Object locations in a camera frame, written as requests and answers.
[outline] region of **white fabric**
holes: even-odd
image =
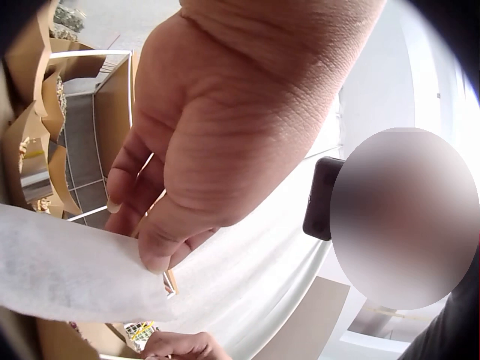
[[[320,266],[329,250],[330,243],[305,235],[302,223],[316,161],[339,157],[337,148],[314,154],[338,146],[338,134],[331,112],[318,137],[328,141],[315,142],[311,157],[243,221],[221,229],[174,268],[180,293],[169,303],[176,319],[160,322],[160,329],[208,331],[234,359],[249,359],[269,341],[297,305],[288,297],[306,292],[313,281],[316,273],[307,268]],[[297,293],[289,293],[298,281]]]
[[[172,318],[132,238],[0,205],[0,305],[45,319]]]

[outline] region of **dark sleeve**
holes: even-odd
[[[445,307],[399,360],[479,358],[479,249]]]
[[[47,0],[0,0],[0,57]]]

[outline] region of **cardboard box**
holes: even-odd
[[[64,212],[69,212],[76,215],[68,219],[72,221],[85,214],[81,214],[73,200],[65,178],[67,149],[57,146],[50,162],[47,157],[50,141],[58,141],[65,122],[57,99],[57,78],[60,76],[64,82],[75,78],[96,78],[107,55],[124,56],[91,92],[93,106],[89,111],[94,116],[99,163],[102,172],[108,174],[132,125],[137,61],[133,51],[94,50],[78,42],[49,38],[48,27],[53,26],[52,16],[56,2],[51,1],[50,6],[46,5],[39,11],[5,57],[20,99],[20,111],[17,119],[3,134],[1,149],[11,203],[33,210],[32,201],[35,199],[30,195],[26,198],[22,182],[23,169],[19,168],[20,144],[30,138],[34,146],[27,153],[35,158],[31,163],[47,174],[43,179],[43,187],[40,188],[43,191],[41,197],[45,196],[51,201],[52,216],[63,217]],[[24,164],[25,170],[28,170],[30,162]],[[164,282],[168,290],[166,296],[178,292],[172,271],[164,274]],[[136,347],[122,324],[78,323],[77,331],[66,322],[34,319],[7,309],[2,310],[1,327],[8,328],[7,334],[14,333],[9,340],[20,338],[25,341],[18,348],[25,349],[33,343],[31,338],[27,341],[20,334],[36,330],[41,350],[37,351],[32,346],[28,354],[21,354],[26,359],[138,358]]]

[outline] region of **brown cardboard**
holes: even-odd
[[[83,338],[100,354],[137,359],[138,354],[129,348],[107,324],[77,323]]]
[[[80,333],[61,321],[37,318],[36,325],[44,360],[98,360],[99,354],[139,358],[112,331],[111,325],[77,323]]]
[[[93,50],[93,48],[88,45],[64,39],[51,38],[50,45],[52,53]],[[89,55],[50,59],[48,61],[47,72],[60,70],[60,77],[64,82],[77,78],[97,77],[106,58],[106,55]]]
[[[48,139],[50,138],[50,134],[42,125],[40,117],[35,112],[35,103],[32,103],[8,128],[3,134],[1,141],[5,179],[10,193],[10,201],[13,205],[32,210],[32,207],[25,201],[20,183],[20,171],[18,168],[18,162],[20,159],[18,149],[20,143],[27,136],[31,139],[44,138],[42,141],[42,147],[45,151],[44,143],[46,142],[47,150],[45,156],[47,156]]]
[[[67,160],[67,149],[58,145],[48,164],[48,172],[53,187],[62,201],[63,209],[72,215],[80,215],[82,211],[75,203],[68,190],[67,179],[65,178],[65,164]]]
[[[94,95],[95,130],[103,173],[107,175],[130,129],[128,57]]]
[[[50,75],[42,84],[42,98],[47,116],[42,118],[43,125],[50,133],[50,140],[56,143],[65,123],[57,98],[57,79],[60,69]]]
[[[5,55],[13,84],[24,105],[35,101],[35,112],[46,116],[42,82],[51,48],[48,40],[48,8],[44,5],[21,31]]]
[[[175,276],[173,276],[173,270],[170,269],[170,270],[167,270],[165,275],[168,277],[170,283],[172,284],[172,287],[173,287],[173,291],[175,291],[175,294],[178,295],[179,293],[179,288],[177,286],[177,281],[175,280]]]
[[[43,360],[99,360],[98,352],[68,323],[36,320]]]

